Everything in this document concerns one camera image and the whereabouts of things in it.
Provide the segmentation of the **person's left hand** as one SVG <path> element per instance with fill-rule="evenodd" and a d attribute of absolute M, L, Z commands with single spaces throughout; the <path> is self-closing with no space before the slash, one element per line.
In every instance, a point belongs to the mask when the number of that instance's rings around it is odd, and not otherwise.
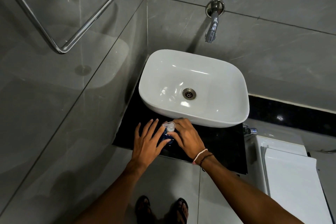
<path fill-rule="evenodd" d="M 157 132 L 153 133 L 153 137 L 149 137 L 149 127 L 152 124 L 152 120 L 153 119 L 145 124 L 142 133 L 140 134 L 141 137 L 138 140 L 134 139 L 131 163 L 141 171 L 145 171 L 161 152 L 157 151 L 157 145 L 164 133 L 165 127 L 160 126 Z"/>

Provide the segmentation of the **person's right hand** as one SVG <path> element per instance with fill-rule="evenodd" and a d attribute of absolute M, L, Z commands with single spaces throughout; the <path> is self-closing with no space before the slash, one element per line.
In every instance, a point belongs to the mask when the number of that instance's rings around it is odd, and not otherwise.
<path fill-rule="evenodd" d="M 189 119 L 174 119 L 173 122 L 175 129 L 183 138 L 182 149 L 194 161 L 200 154 L 206 151 L 203 141 Z"/>

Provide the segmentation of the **person's left forearm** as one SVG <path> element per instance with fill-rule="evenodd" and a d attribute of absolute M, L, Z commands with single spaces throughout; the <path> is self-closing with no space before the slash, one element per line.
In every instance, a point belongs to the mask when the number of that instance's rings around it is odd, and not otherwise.
<path fill-rule="evenodd" d="M 73 224 L 122 224 L 135 185 L 147 167 L 131 160 L 113 184 Z"/>

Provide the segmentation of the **person's right forearm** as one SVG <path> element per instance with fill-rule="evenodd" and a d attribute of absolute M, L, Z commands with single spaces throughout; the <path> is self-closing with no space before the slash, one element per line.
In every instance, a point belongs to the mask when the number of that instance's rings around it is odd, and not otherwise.
<path fill-rule="evenodd" d="M 243 224 L 304 224 L 271 197 L 225 168 L 213 154 L 196 159 Z"/>

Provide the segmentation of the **metal sink drain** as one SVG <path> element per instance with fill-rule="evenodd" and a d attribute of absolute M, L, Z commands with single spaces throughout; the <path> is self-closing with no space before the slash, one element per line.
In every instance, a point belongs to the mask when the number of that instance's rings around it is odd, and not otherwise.
<path fill-rule="evenodd" d="M 197 96 L 196 92 L 191 88 L 185 88 L 182 91 L 182 96 L 187 100 L 194 100 Z"/>

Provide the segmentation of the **black sandal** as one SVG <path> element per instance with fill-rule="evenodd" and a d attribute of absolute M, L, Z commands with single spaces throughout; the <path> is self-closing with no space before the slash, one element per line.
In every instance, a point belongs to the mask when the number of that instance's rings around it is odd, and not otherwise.
<path fill-rule="evenodd" d="M 169 214 L 169 224 L 187 224 L 188 204 L 185 199 L 179 198 L 172 206 Z"/>
<path fill-rule="evenodd" d="M 137 224 L 155 224 L 155 216 L 152 213 L 148 197 L 145 195 L 138 198 L 135 205 Z"/>

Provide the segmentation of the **white ceramic sink basin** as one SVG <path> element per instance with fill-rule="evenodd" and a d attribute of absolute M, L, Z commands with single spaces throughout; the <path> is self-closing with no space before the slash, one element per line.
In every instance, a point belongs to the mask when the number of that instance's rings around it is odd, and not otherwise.
<path fill-rule="evenodd" d="M 185 88 L 197 96 L 187 100 Z M 139 94 L 145 105 L 163 116 L 187 118 L 192 124 L 228 128 L 249 116 L 245 78 L 234 65 L 176 50 L 152 53 L 142 72 Z"/>

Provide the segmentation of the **chrome angle valve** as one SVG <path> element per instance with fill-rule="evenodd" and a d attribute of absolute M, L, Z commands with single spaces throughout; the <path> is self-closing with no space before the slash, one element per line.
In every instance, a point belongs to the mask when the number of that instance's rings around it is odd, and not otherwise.
<path fill-rule="evenodd" d="M 258 133 L 258 130 L 256 128 L 250 128 L 248 125 L 243 124 L 243 134 L 245 137 L 250 135 L 255 135 Z"/>

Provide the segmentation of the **white toilet cistern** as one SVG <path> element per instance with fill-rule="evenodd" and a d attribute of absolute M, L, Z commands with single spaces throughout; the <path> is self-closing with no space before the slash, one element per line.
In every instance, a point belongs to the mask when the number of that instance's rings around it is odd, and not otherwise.
<path fill-rule="evenodd" d="M 267 187 L 267 176 L 263 167 L 263 156 L 268 148 L 308 157 L 305 147 L 300 144 L 258 135 L 246 137 L 247 181 L 267 195 L 269 195 L 269 192 Z"/>

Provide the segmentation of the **chrome towel rail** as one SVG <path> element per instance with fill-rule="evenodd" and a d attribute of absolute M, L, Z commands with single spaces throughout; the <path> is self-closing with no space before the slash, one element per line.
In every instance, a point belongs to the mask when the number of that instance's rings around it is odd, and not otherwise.
<path fill-rule="evenodd" d="M 95 21 L 105 12 L 105 10 L 115 1 L 115 0 L 107 0 L 96 12 L 93 14 L 78 31 L 62 46 L 59 47 L 54 39 L 49 35 L 48 31 L 41 22 L 38 20 L 35 15 L 33 9 L 28 4 L 27 0 L 15 0 L 16 3 L 20 6 L 24 14 L 31 21 L 33 26 L 39 32 L 39 34 L 43 37 L 45 42 L 49 45 L 49 47 L 58 54 L 66 54 L 68 53 L 73 46 L 81 39 L 81 37 L 89 30 L 89 28 L 95 23 Z"/>

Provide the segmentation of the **chrome wall faucet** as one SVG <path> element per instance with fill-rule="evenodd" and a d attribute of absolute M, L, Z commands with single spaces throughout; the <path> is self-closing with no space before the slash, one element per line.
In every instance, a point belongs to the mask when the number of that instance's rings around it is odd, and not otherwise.
<path fill-rule="evenodd" d="M 207 17 L 211 19 L 208 31 L 205 33 L 205 42 L 212 43 L 216 38 L 216 31 L 219 24 L 219 17 L 225 12 L 225 5 L 222 0 L 211 0 L 205 8 Z"/>

